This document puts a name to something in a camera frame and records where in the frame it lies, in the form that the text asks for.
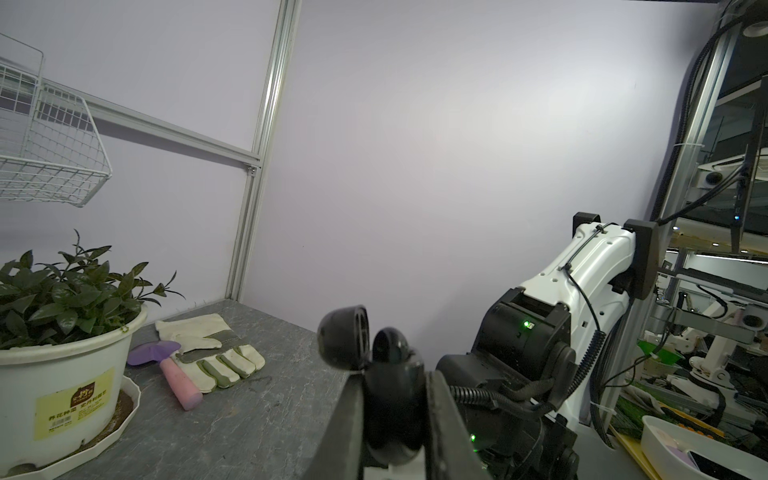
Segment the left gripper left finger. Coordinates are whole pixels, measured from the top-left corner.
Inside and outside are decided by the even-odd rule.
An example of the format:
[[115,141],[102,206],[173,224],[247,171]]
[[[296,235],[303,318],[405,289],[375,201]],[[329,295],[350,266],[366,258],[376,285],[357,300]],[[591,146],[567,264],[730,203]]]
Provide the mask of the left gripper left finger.
[[364,377],[347,378],[304,480],[364,478]]

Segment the black earbud charging case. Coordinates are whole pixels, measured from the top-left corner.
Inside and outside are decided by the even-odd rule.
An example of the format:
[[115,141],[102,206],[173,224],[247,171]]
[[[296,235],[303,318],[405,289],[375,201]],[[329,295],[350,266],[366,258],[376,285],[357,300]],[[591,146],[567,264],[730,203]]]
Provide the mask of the black earbud charging case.
[[326,314],[317,329],[319,353],[331,367],[364,377],[364,443],[381,464],[403,465],[416,457],[427,432],[426,373],[410,345],[406,363],[372,360],[376,335],[362,305]]

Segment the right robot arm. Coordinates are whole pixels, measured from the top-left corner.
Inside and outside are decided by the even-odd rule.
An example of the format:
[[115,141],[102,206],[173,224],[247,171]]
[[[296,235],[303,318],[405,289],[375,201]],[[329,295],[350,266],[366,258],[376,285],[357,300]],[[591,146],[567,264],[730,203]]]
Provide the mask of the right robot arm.
[[611,331],[652,289],[654,222],[577,213],[565,249],[485,313],[471,349],[437,365],[495,479],[573,479],[576,429]]

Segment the black earbud one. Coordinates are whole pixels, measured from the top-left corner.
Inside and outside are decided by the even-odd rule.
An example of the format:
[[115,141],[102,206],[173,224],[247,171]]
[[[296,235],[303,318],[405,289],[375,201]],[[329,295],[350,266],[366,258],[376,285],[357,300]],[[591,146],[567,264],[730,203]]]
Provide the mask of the black earbud one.
[[380,330],[372,345],[372,360],[376,363],[402,364],[411,356],[405,335],[394,327]]

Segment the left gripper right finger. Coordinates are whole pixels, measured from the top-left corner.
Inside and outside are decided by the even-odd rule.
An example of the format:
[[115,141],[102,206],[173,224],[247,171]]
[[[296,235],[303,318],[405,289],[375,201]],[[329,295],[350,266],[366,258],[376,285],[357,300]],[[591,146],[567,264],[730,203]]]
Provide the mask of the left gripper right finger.
[[433,480],[490,479],[470,440],[464,421],[444,376],[426,375],[428,433],[425,440],[425,474]]

